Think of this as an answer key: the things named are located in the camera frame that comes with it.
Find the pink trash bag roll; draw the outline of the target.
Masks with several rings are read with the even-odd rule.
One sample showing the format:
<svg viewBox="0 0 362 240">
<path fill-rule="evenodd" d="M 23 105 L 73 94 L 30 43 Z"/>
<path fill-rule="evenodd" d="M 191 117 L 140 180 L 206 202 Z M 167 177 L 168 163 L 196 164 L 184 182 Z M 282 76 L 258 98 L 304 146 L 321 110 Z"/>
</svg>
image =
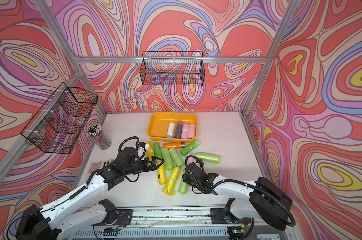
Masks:
<svg viewBox="0 0 362 240">
<path fill-rule="evenodd" d="M 193 139 L 196 136 L 196 124 L 189 124 L 188 139 Z"/>
<path fill-rule="evenodd" d="M 187 161 L 188 164 L 195 163 L 195 162 L 196 162 L 196 159 L 193 158 L 193 156 L 190 156 L 190 158 L 188 158 L 188 161 Z"/>
<path fill-rule="evenodd" d="M 189 136 L 189 124 L 183 124 L 182 133 L 181 133 L 181 139 L 188 139 Z"/>
</svg>

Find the orange plastic storage box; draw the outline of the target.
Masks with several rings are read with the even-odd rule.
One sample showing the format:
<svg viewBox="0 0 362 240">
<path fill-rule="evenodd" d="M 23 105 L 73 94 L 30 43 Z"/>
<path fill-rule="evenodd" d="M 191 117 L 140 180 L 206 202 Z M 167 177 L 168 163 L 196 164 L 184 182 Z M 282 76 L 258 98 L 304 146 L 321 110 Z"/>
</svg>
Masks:
<svg viewBox="0 0 362 240">
<path fill-rule="evenodd" d="M 174 134 L 176 132 L 178 122 L 183 122 L 183 124 L 194 124 L 195 130 L 193 138 L 186 139 L 177 139 L 177 138 L 167 138 L 168 128 L 170 123 L 175 124 Z M 198 136 L 198 117 L 191 113 L 178 113 L 178 112 L 155 112 L 152 114 L 148 129 L 147 135 L 154 142 L 185 142 L 191 143 L 196 140 Z"/>
</svg>

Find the white blue trash bag roll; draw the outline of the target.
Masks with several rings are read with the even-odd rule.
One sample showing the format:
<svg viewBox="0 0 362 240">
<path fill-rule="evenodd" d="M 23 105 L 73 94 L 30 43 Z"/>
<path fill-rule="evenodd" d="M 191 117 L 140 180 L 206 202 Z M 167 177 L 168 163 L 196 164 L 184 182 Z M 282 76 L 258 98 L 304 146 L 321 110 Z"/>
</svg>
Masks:
<svg viewBox="0 0 362 240">
<path fill-rule="evenodd" d="M 174 137 L 175 127 L 176 127 L 175 123 L 173 122 L 169 123 L 166 138 L 172 139 Z"/>
</svg>

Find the grey trash bag roll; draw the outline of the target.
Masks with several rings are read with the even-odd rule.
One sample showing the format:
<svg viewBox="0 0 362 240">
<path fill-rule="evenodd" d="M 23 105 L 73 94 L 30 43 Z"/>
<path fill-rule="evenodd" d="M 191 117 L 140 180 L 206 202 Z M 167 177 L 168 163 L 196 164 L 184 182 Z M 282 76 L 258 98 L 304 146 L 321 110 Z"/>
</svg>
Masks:
<svg viewBox="0 0 362 240">
<path fill-rule="evenodd" d="M 175 139 L 180 139 L 181 135 L 182 135 L 182 130 L 183 130 L 183 125 L 184 123 L 179 121 L 176 125 L 176 129 L 175 129 L 175 135 L 174 138 Z"/>
</svg>

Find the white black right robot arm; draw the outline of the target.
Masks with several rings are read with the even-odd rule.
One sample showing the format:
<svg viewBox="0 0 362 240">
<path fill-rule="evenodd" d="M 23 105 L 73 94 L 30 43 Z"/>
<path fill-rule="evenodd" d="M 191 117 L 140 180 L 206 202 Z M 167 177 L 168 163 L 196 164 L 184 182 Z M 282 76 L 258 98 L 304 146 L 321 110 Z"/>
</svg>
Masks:
<svg viewBox="0 0 362 240">
<path fill-rule="evenodd" d="M 206 173 L 202 163 L 192 162 L 186 166 L 183 183 L 197 189 L 197 195 L 228 196 L 229 199 L 211 218 L 228 224 L 239 224 L 243 220 L 262 219 L 269 226 L 284 231 L 294 227 L 296 220 L 291 213 L 292 199 L 267 178 L 256 181 L 239 181 L 216 173 Z"/>
</svg>

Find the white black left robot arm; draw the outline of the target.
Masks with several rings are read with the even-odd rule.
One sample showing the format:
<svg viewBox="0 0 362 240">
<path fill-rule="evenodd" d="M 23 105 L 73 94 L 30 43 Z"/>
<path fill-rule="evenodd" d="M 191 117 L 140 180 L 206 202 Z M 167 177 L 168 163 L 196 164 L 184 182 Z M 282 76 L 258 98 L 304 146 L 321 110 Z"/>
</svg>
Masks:
<svg viewBox="0 0 362 240">
<path fill-rule="evenodd" d="M 139 158 L 138 150 L 126 147 L 117 158 L 91 173 L 88 180 L 63 197 L 41 207 L 28 207 L 19 220 L 15 234 L 18 240 L 62 240 L 95 224 L 113 225 L 119 218 L 117 207 L 101 200 L 78 212 L 85 203 L 111 190 L 129 175 L 156 171 L 164 160 L 155 156 Z"/>
</svg>

